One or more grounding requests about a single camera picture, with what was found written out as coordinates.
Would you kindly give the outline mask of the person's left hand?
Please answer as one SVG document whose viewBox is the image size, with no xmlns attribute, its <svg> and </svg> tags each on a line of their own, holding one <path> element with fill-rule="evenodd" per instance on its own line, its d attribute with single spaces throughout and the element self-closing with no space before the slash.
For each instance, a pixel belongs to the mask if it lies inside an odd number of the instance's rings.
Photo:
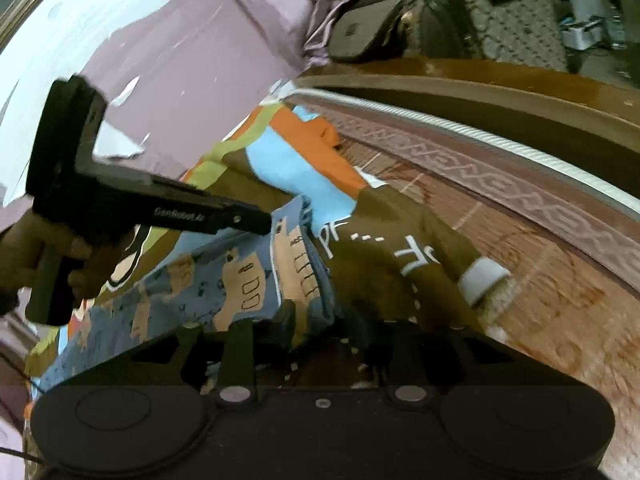
<svg viewBox="0 0 640 480">
<path fill-rule="evenodd" d="M 46 246 L 81 262 L 78 270 L 68 274 L 67 283 L 75 297 L 84 300 L 99 295 L 133 240 L 134 230 L 130 230 L 118 243 L 91 245 L 29 209 L 1 233 L 1 315 L 18 306 L 21 289 L 32 288 Z"/>
</svg>

